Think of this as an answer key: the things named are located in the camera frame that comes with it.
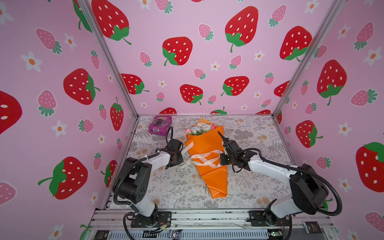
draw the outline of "black mounting plate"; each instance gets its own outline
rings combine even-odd
[[[172,212],[162,212],[159,211],[157,213],[157,217],[160,218],[164,223],[171,222],[172,219]],[[131,228],[144,228],[144,227],[160,227],[162,224],[159,222],[156,222],[153,226],[146,226],[143,222],[140,221],[140,218],[137,219],[135,216],[132,217],[131,221]]]
[[[253,227],[270,227],[270,225],[265,222],[263,213],[264,211],[249,211],[250,219],[248,222],[250,222]],[[280,223],[277,223],[276,226],[289,226],[289,221],[286,218],[281,218]]]

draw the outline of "purple package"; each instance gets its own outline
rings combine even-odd
[[[156,116],[153,118],[152,123],[148,127],[151,134],[165,136],[172,124],[172,117]]]

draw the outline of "strawberry wallpaper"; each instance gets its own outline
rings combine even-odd
[[[88,1],[139,114],[274,111],[332,3]]]
[[[384,239],[383,1],[347,1],[289,100],[280,128],[298,164],[339,192],[340,239]],[[324,205],[334,211],[329,196]]]
[[[20,3],[0,0],[1,239],[82,240],[133,117],[77,1]]]

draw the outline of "floral tablecloth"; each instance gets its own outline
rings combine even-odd
[[[224,126],[224,136],[236,140],[245,149],[259,148],[267,159],[291,164],[270,116],[173,116],[174,138],[186,142],[185,130],[201,118]],[[142,116],[136,129],[128,157],[141,158],[166,145],[165,137],[148,133],[153,116]],[[184,155],[186,161],[190,155]],[[164,208],[265,208],[275,198],[290,194],[290,187],[261,173],[242,170],[234,173],[228,167],[228,195],[212,199],[205,182],[194,164],[156,170],[150,177],[147,196]],[[110,209],[128,208],[110,204]]]

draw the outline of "pink strawberry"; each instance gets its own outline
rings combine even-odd
[[[98,58],[98,55],[97,55],[95,49],[91,50],[91,61],[92,61],[93,65],[95,66],[95,68],[99,69],[100,61],[99,61],[99,58]]]
[[[52,33],[42,28],[36,28],[36,36],[40,39],[41,43],[48,50],[52,50],[54,54],[60,55],[63,51],[61,50],[60,42],[55,41],[55,37]]]
[[[195,77],[200,78],[200,79],[205,79],[207,77],[206,74],[204,73],[204,71],[201,69],[198,69],[198,68],[195,68],[193,73],[195,73]]]
[[[164,100],[164,98],[165,98],[165,95],[164,95],[163,92],[159,92],[159,93],[156,94],[156,100],[158,102],[162,102]]]
[[[214,32],[211,31],[211,27],[206,24],[199,25],[200,37],[205,38],[206,41],[210,41],[214,37]]]
[[[319,157],[316,160],[317,166],[321,167],[322,169],[327,169],[331,167],[331,161],[327,157]]]
[[[308,91],[308,80],[305,79],[303,85],[301,86],[301,95],[304,96]]]
[[[8,182],[0,181],[0,206],[16,197],[17,190]]]
[[[384,216],[381,216],[377,212],[369,212],[364,215],[365,220],[374,228],[380,232],[384,232]]]
[[[367,41],[373,35],[373,22],[368,22],[365,26],[360,30],[359,34],[356,37],[357,42],[355,42],[355,50],[359,51],[367,46]]]
[[[278,25],[279,22],[283,20],[286,11],[287,11],[286,5],[281,5],[275,11],[273,11],[272,18],[269,19],[269,26],[271,28],[274,28],[276,25]]]
[[[327,47],[324,45],[321,45],[319,48],[316,49],[313,57],[314,58],[321,58],[325,54],[326,51],[327,51]]]
[[[103,104],[100,104],[100,105],[99,105],[99,111],[100,111],[100,117],[101,117],[103,120],[106,120],[106,119],[107,119],[107,109],[104,108],[104,105],[103,105]]]
[[[155,0],[156,6],[160,11],[164,11],[165,14],[172,12],[172,3],[168,0]]]
[[[145,52],[141,52],[140,53],[140,61],[144,64],[144,66],[146,67],[151,67],[152,66],[152,62],[151,62],[151,58],[148,56],[148,54],[146,54]]]
[[[80,131],[88,133],[93,129],[93,123],[88,119],[81,120],[78,127]]]
[[[51,91],[47,89],[42,91],[37,98],[37,102],[40,105],[39,111],[41,115],[47,118],[48,115],[52,116],[55,113],[53,109],[56,107],[56,100]]]
[[[217,99],[216,95],[212,95],[212,96],[210,96],[210,97],[208,98],[208,104],[209,104],[209,105],[214,104],[215,101],[216,101],[216,99]]]
[[[284,133],[285,133],[286,135],[290,134],[290,133],[291,133],[291,127],[290,127],[290,126],[286,126],[286,127],[284,128]]]
[[[365,106],[367,103],[371,104],[373,103],[379,94],[376,92],[376,90],[369,89],[367,90],[360,90],[358,91],[352,98],[351,103],[353,105],[362,107]]]
[[[235,70],[237,68],[237,66],[240,64],[241,64],[241,56],[238,55],[238,56],[232,58],[231,64],[229,64],[229,68],[231,70]]]
[[[121,142],[121,139],[120,139],[120,138],[118,138],[118,139],[116,140],[116,144],[118,145],[118,150],[121,150],[122,142]]]
[[[97,152],[95,154],[95,159],[93,160],[93,168],[97,171],[101,165],[101,153]]]
[[[275,77],[273,76],[273,73],[268,73],[265,75],[265,79],[264,79],[264,82],[268,85],[272,84],[272,82],[274,81]]]
[[[305,108],[305,113],[312,114],[313,112],[316,112],[316,109],[317,109],[316,103],[308,104],[308,106]]]
[[[263,102],[262,108],[266,108],[268,105],[270,105],[272,102],[272,99],[267,99]]]

